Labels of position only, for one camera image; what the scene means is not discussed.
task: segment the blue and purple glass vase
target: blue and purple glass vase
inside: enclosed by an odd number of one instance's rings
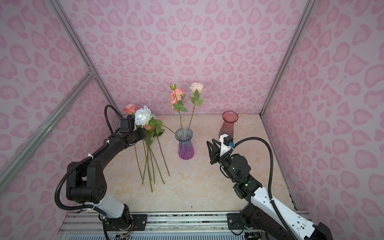
[[[193,137],[193,132],[187,127],[183,129],[179,128],[176,131],[176,139],[179,141],[179,157],[184,160],[189,160],[195,155],[195,149],[193,148],[191,139]]]

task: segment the red glass vase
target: red glass vase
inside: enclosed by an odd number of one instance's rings
[[[218,136],[220,137],[223,134],[228,134],[228,136],[233,137],[233,124],[239,119],[239,116],[233,111],[226,111],[223,113],[222,117],[224,122]]]

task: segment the pink wall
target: pink wall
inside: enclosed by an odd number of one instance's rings
[[[44,0],[0,3],[0,172],[86,69]]]
[[[334,239],[384,238],[383,9],[320,1],[266,115],[300,206]]]
[[[195,81],[207,87],[198,113],[258,113],[305,3],[61,1],[119,108],[163,114],[169,83]]]
[[[104,119],[106,104],[91,82],[0,195],[0,239],[54,239],[67,213],[53,200],[57,183],[70,162],[87,157],[110,135]],[[114,128],[114,112],[109,112],[109,119]],[[61,193],[63,203],[69,204],[65,187]]]

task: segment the glass vase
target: glass vase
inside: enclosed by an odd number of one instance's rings
[[[233,137],[233,124],[239,119],[239,116],[233,111],[226,111],[222,117],[224,122],[218,134],[219,138],[223,134],[228,134],[229,137]]]
[[[195,155],[195,149],[193,148],[191,139],[193,132],[187,127],[179,128],[176,131],[176,139],[179,141],[179,157],[184,160],[189,160]]]

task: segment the heart pattern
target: heart pattern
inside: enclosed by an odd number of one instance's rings
[[[4,1],[0,172],[88,71],[43,0]]]
[[[91,82],[0,195],[0,229],[6,229],[0,231],[1,239],[37,240],[56,236],[57,227],[66,215],[53,200],[57,183],[70,162],[80,161],[87,153],[94,152],[110,135],[104,119],[106,104],[101,90]],[[108,116],[115,127],[116,114],[109,109]],[[80,118],[81,124],[74,121],[75,117]],[[77,139],[82,139],[81,144],[74,144]],[[65,205],[73,204],[66,199],[65,188],[61,200]]]
[[[174,114],[171,82],[184,91],[205,84],[197,113],[259,113],[305,3],[61,1],[118,107],[156,114]]]
[[[266,112],[300,207],[334,239],[384,238],[379,2],[320,0]]]

